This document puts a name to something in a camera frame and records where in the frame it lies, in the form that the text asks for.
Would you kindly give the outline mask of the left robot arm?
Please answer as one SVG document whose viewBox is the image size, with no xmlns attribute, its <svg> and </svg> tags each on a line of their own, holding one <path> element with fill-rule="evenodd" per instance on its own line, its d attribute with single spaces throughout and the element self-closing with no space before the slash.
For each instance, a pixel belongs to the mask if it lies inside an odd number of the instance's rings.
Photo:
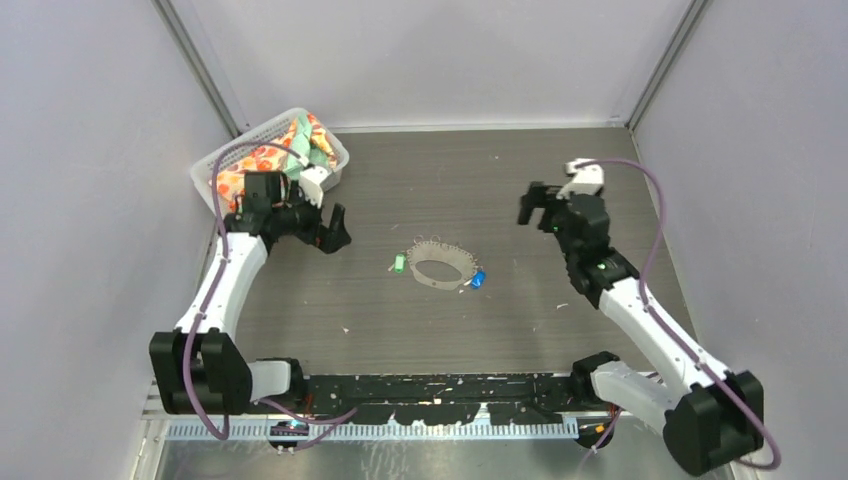
<svg viewBox="0 0 848 480">
<path fill-rule="evenodd" d="M 247 362 L 234 334 L 250 287 L 282 237 L 325 254 L 347 246 L 345 208 L 322 220 L 331 171 L 312 166 L 296 180 L 279 171 L 249 172 L 236 209 L 223 218 L 215 256 L 190 307 L 171 331 L 157 332 L 149 355 L 164 410 L 169 414 L 241 415 L 268 397 L 284 414 L 307 398 L 303 371 L 291 358 Z"/>
</svg>

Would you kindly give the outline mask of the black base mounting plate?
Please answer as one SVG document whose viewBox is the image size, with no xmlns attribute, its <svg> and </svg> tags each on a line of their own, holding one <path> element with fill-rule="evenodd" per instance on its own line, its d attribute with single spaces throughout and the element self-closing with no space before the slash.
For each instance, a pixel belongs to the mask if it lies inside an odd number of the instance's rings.
<svg viewBox="0 0 848 480">
<path fill-rule="evenodd" d="M 586 412 L 605 419 L 613 410 L 567 373 L 313 375 L 287 404 L 319 418 L 354 409 L 354 424 L 404 426 L 467 425 L 483 414 L 498 426 L 548 425 Z"/>
</svg>

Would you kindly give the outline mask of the blue tagged key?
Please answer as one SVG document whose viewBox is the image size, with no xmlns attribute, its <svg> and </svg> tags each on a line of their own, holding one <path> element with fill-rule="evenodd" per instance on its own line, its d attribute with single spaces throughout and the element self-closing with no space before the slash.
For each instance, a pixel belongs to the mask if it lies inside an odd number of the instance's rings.
<svg viewBox="0 0 848 480">
<path fill-rule="evenodd" d="M 463 286 L 470 288 L 470 289 L 473 289 L 473 290 L 477 290 L 477 289 L 480 289 L 483 286 L 485 279 L 486 279 L 486 272 L 483 271 L 483 270 L 478 270 L 474 273 L 474 275 L 469 280 L 467 280 L 463 284 Z"/>
</svg>

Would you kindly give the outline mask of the metal keyring holder plate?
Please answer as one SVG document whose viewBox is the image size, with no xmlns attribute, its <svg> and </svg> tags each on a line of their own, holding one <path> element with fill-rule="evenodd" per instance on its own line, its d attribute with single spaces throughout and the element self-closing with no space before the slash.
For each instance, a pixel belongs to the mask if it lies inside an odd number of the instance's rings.
<svg viewBox="0 0 848 480">
<path fill-rule="evenodd" d="M 481 271 L 472 253 L 461 246 L 443 242 L 437 236 L 429 240 L 415 240 L 413 246 L 406 251 L 406 262 L 418 283 L 444 291 L 455 290 L 469 283 Z M 422 262 L 447 265 L 459 273 L 459 278 L 451 281 L 437 280 L 420 270 L 419 264 Z"/>
</svg>

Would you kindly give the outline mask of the green tagged key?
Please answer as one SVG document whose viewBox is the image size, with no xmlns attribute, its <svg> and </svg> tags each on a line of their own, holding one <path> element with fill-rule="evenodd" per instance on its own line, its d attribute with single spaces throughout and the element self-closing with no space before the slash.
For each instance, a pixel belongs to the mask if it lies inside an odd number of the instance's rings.
<svg viewBox="0 0 848 480">
<path fill-rule="evenodd" d="M 394 256 L 392 264 L 387 268 L 388 272 L 402 274 L 406 269 L 407 257 L 404 253 L 398 253 Z"/>
</svg>

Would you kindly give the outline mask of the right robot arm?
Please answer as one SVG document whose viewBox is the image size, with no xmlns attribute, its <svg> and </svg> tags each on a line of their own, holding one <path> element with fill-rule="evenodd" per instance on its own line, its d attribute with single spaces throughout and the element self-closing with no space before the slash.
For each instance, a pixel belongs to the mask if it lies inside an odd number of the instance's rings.
<svg viewBox="0 0 848 480">
<path fill-rule="evenodd" d="M 650 379 L 610 352 L 573 365 L 571 397 L 584 410 L 611 403 L 653 429 L 675 462 L 699 476 L 763 447 L 764 392 L 749 371 L 732 372 L 664 310 L 640 272 L 611 245 L 610 217 L 599 194 L 534 181 L 520 198 L 517 222 L 535 210 L 553 235 L 578 294 L 633 341 L 657 373 Z"/>
</svg>

